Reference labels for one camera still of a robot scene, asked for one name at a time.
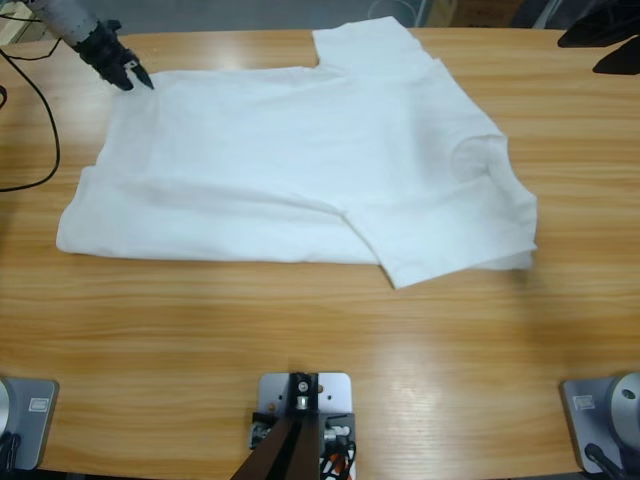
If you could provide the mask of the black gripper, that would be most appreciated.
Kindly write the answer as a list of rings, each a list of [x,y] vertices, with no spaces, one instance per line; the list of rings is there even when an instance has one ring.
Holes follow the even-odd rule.
[[[153,90],[152,80],[135,54],[126,48],[117,35],[118,27],[96,27],[83,41],[74,46],[80,58],[94,68],[99,76],[122,91],[131,91],[134,86],[127,70],[131,67],[135,77]]]

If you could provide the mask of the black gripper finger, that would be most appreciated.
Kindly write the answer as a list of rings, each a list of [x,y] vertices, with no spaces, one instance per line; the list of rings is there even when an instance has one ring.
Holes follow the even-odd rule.
[[[631,39],[603,57],[592,71],[599,74],[638,75],[640,73],[640,39]]]
[[[607,47],[638,34],[638,15],[611,17],[605,12],[576,21],[557,45],[561,48]]]

